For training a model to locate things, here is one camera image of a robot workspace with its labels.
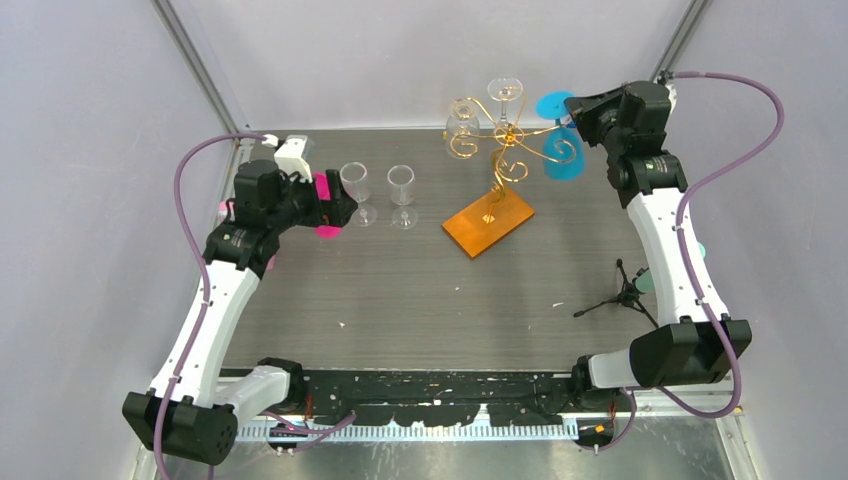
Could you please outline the blue wine glass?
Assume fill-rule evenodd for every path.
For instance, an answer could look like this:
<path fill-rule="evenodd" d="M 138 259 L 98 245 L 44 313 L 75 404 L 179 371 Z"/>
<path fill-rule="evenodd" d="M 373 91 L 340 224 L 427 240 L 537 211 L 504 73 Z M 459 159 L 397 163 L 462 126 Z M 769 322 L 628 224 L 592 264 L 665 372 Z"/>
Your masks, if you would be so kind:
<path fill-rule="evenodd" d="M 554 121 L 554 129 L 546 133 L 543 166 L 546 176 L 556 181 L 575 180 L 586 166 L 582 140 L 565 105 L 565 100 L 572 96 L 568 91 L 556 91 L 546 94 L 536 104 L 540 118 Z"/>

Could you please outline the clear wine glass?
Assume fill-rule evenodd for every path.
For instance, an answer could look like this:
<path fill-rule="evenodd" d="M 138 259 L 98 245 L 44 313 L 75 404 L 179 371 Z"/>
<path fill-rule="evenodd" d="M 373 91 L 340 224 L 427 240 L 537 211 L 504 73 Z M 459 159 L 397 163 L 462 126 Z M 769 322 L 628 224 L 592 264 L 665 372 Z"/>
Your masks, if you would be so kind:
<path fill-rule="evenodd" d="M 377 211 L 368 203 L 371 191 L 366 166 L 360 162 L 349 162 L 340 169 L 340 178 L 345 191 L 357 202 L 351 222 L 360 227 L 373 225 L 377 220 Z"/>
<path fill-rule="evenodd" d="M 412 207 L 415 180 L 414 170 L 408 165 L 395 165 L 387 173 L 390 200 L 395 205 L 391 221 L 399 229 L 412 229 L 418 221 L 418 213 Z"/>

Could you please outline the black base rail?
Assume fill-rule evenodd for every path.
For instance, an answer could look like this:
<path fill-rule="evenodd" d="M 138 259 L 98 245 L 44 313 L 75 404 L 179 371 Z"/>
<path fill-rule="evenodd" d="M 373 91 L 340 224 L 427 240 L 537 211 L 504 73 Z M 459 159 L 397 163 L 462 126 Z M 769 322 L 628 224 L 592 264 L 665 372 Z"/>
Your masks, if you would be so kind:
<path fill-rule="evenodd" d="M 293 391 L 269 411 L 331 426 L 467 426 L 485 414 L 491 425 L 553 425 L 566 414 L 631 413 L 632 394 L 596 389 L 580 373 L 504 370 L 310 369 L 278 357 L 265 367 L 292 372 Z"/>

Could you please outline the small black tripod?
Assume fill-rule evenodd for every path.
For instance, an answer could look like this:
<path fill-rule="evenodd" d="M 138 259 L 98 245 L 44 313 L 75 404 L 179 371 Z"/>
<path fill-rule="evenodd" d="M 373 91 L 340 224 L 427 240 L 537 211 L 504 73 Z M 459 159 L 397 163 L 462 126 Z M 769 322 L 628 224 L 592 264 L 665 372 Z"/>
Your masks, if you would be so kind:
<path fill-rule="evenodd" d="M 644 315 L 653 327 L 658 328 L 658 322 L 641 301 L 642 296 L 648 293 L 648 288 L 640 288 L 637 285 L 639 280 L 649 274 L 649 269 L 639 268 L 633 277 L 629 277 L 624 268 L 624 261 L 622 258 L 618 258 L 616 260 L 615 268 L 620 274 L 622 280 L 620 289 L 617 294 L 611 298 L 602 300 L 599 303 L 590 306 L 586 309 L 574 312 L 573 317 L 582 317 L 587 313 L 596 310 L 604 305 L 619 305 Z"/>

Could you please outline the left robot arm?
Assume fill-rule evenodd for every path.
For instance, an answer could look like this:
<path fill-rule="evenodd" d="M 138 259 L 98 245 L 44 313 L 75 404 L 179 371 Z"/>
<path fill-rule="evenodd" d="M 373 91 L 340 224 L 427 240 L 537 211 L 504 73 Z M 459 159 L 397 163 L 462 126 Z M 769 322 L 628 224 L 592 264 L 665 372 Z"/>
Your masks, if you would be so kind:
<path fill-rule="evenodd" d="M 295 227 L 342 228 L 358 208 L 338 170 L 324 173 L 327 192 L 272 160 L 241 165 L 232 206 L 207 237 L 190 245 L 201 268 L 192 305 L 176 343 L 143 393 L 130 392 L 122 415 L 142 445 L 154 453 L 221 464 L 240 426 L 275 406 L 298 412 L 307 398 L 302 366 L 279 358 L 261 360 L 246 376 L 219 388 L 226 350 L 250 297 L 280 248 L 280 235 Z"/>

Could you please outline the pink wedge stand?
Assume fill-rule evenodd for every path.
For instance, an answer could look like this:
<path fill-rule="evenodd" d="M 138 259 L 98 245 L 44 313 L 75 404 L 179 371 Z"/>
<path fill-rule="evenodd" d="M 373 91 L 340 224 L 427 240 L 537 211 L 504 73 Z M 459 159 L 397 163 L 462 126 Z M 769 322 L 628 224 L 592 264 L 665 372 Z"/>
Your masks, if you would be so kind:
<path fill-rule="evenodd" d="M 222 201 L 220 203 L 219 207 L 218 207 L 215 225 L 219 225 L 219 224 L 223 223 L 227 218 L 230 218 L 233 214 L 233 207 L 234 207 L 234 199 L 233 198 Z M 266 270 L 267 271 L 272 270 L 275 266 L 275 262 L 276 262 L 276 256 L 273 255 L 269 259 L 269 261 L 266 265 Z"/>

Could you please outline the clear glass hanging left rear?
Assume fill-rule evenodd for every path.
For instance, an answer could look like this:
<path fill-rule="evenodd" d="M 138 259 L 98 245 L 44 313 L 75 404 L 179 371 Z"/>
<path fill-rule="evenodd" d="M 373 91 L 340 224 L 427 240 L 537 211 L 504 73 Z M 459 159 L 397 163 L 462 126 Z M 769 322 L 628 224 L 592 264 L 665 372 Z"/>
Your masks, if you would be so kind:
<path fill-rule="evenodd" d="M 448 154 L 458 159 L 472 157 L 478 150 L 479 127 L 475 104 L 467 99 L 454 100 L 444 133 Z"/>

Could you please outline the orange wooden rack base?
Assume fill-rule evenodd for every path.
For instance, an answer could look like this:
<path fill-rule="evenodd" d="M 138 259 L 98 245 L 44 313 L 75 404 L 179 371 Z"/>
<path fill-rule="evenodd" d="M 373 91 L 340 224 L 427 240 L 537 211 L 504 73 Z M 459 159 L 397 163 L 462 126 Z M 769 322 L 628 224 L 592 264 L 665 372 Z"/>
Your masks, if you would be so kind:
<path fill-rule="evenodd" d="M 469 258 L 476 259 L 535 216 L 535 210 L 512 189 L 490 191 L 441 225 Z"/>

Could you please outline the clear glass hanging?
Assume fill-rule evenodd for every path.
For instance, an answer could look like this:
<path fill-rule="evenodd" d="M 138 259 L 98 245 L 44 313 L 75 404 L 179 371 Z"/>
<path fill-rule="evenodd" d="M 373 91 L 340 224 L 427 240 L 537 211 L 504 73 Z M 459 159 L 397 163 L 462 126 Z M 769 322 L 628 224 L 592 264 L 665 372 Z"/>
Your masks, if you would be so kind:
<path fill-rule="evenodd" d="M 478 150 L 479 127 L 475 104 L 467 99 L 454 100 L 444 133 L 448 154 L 458 159 L 472 157 Z"/>
<path fill-rule="evenodd" d="M 500 105 L 499 118 L 496 127 L 507 127 L 509 124 L 509 104 L 523 97 L 523 84 L 515 77 L 499 77 L 492 79 L 488 86 L 489 96 Z"/>

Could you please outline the mint green bottle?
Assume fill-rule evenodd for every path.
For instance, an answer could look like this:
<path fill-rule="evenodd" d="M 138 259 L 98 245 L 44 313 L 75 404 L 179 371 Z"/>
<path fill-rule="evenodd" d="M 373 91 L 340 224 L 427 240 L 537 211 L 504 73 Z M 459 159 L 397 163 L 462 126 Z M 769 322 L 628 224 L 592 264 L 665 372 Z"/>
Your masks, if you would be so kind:
<path fill-rule="evenodd" d="M 703 263 L 705 249 L 698 241 L 683 250 L 675 238 L 665 243 L 649 243 L 645 247 L 645 253 L 648 266 L 642 273 L 637 273 L 634 280 L 640 292 L 654 292 L 657 295 L 662 293 L 667 297 L 693 295 L 686 260 L 689 260 L 692 266 Z"/>

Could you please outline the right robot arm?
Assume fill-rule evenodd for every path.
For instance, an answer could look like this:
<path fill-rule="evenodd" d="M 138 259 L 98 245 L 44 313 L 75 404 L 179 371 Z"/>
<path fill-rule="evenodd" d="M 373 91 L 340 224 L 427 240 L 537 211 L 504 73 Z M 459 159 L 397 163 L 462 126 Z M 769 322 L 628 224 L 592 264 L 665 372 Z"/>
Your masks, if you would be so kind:
<path fill-rule="evenodd" d="M 712 285 L 683 205 L 688 182 L 666 151 L 667 87 L 636 81 L 565 100 L 581 139 L 607 154 L 607 176 L 639 235 L 658 302 L 656 327 L 617 352 L 579 359 L 574 403 L 596 410 L 620 387 L 710 384 L 738 366 L 752 342 L 748 321 L 730 316 Z"/>

